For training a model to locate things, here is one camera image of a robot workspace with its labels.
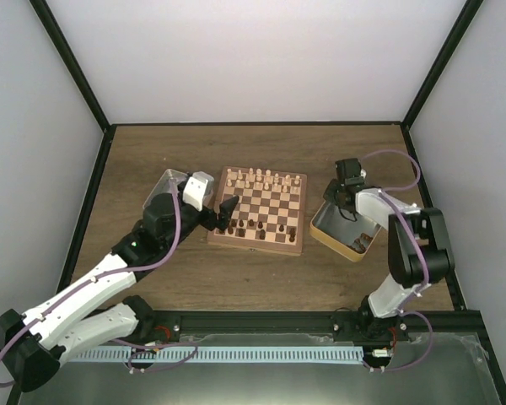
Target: purple cable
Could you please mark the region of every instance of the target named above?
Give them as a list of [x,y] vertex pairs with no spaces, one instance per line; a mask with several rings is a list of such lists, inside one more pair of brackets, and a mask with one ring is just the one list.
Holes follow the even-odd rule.
[[410,190],[413,188],[418,182],[420,181],[420,177],[422,177],[422,171],[420,170],[420,165],[418,162],[409,154],[406,154],[405,152],[402,152],[397,149],[381,149],[381,150],[375,150],[374,152],[371,152],[370,154],[366,154],[360,159],[360,162],[363,160],[369,159],[373,156],[376,156],[377,154],[400,154],[402,156],[405,156],[407,159],[409,159],[414,166],[414,169],[416,170],[416,179],[409,184],[408,186],[404,187],[386,187],[383,190],[385,192],[404,192],[405,190]]
[[[170,257],[174,254],[176,247],[178,246],[178,243],[180,242],[180,232],[181,232],[181,217],[180,217],[180,203],[178,201],[178,188],[176,186],[175,180],[171,179],[171,188],[170,188],[170,194],[172,196],[172,201],[175,207],[175,218],[176,218],[176,227],[175,227],[175,239],[172,242],[171,247],[169,248],[169,251],[165,255],[163,259],[161,259],[159,262],[148,264],[146,266],[138,266],[138,267],[124,267],[124,268],[117,268],[116,270],[110,270],[107,272],[102,272],[101,274],[95,276],[96,282],[104,277],[111,276],[113,274],[118,273],[125,273],[125,272],[145,272],[147,270],[153,270],[163,264],[165,264]],[[42,311],[41,314],[43,317],[49,315],[51,312],[53,312],[59,305],[63,304],[64,301],[69,299],[72,295],[76,294],[78,291],[86,287],[87,285],[92,284],[92,280],[86,280],[82,282],[81,284],[75,286],[71,291],[68,291],[66,294],[64,294],[60,299],[56,300],[52,305],[50,305],[46,310]],[[6,353],[12,348],[16,342],[21,339],[21,337],[29,331],[37,322],[39,322],[40,319],[34,319],[32,322],[30,322],[28,325],[23,327],[20,331],[18,331],[15,336],[13,336],[9,342],[6,343],[6,345],[3,347],[3,349],[0,351],[0,363],[2,363],[2,360]],[[0,382],[0,388],[5,388],[8,386],[12,386],[15,383],[15,381],[9,381],[9,382]]]
[[[416,359],[416,360],[412,361],[409,364],[401,365],[399,367],[394,367],[394,368],[391,368],[391,369],[385,369],[384,372],[386,372],[386,373],[392,372],[392,371],[403,371],[403,370],[410,369],[411,367],[422,363],[425,360],[425,358],[428,357],[429,352],[431,352],[431,348],[433,347],[433,327],[431,326],[431,322],[429,322],[429,319],[424,314],[422,314],[420,312],[417,312],[417,311],[414,311],[414,310],[410,310],[408,312],[403,312],[401,314],[401,316],[409,316],[409,315],[419,316],[420,318],[423,319],[423,321],[427,325],[428,330],[429,330],[428,347],[425,349],[425,352],[423,352],[423,354],[420,356],[419,359]],[[374,367],[371,367],[369,364],[367,364],[365,362],[365,360],[362,360],[362,363],[363,363],[363,365],[365,365],[370,370],[381,371],[382,372],[382,369],[375,369]]]
[[[125,340],[120,340],[120,339],[114,339],[113,342],[119,343],[119,344],[124,345],[124,346],[129,346],[131,348],[138,348],[138,349],[142,349],[142,350],[152,350],[152,349],[155,349],[155,348],[161,348],[161,349],[175,348],[177,346],[188,346],[188,347],[191,346],[191,347],[194,348],[194,350],[193,350],[193,352],[191,354],[188,354],[184,359],[182,359],[180,361],[177,361],[176,363],[169,364],[169,365],[166,365],[164,367],[158,367],[157,369],[153,369],[153,368],[144,369],[143,373],[155,373],[157,371],[174,369],[175,367],[183,365],[186,361],[193,359],[196,356],[196,354],[198,353],[198,351],[199,351],[198,344],[194,343],[194,342],[179,342],[179,343],[156,344],[154,346],[143,346],[143,345],[140,345],[140,344],[133,344],[133,343],[129,343],[129,342],[126,342]],[[127,366],[129,367],[130,371],[131,370],[135,370],[135,368],[132,365],[133,359],[135,359],[137,356],[140,356],[143,353],[144,352],[136,352],[136,353],[132,354],[131,357],[128,359]]]

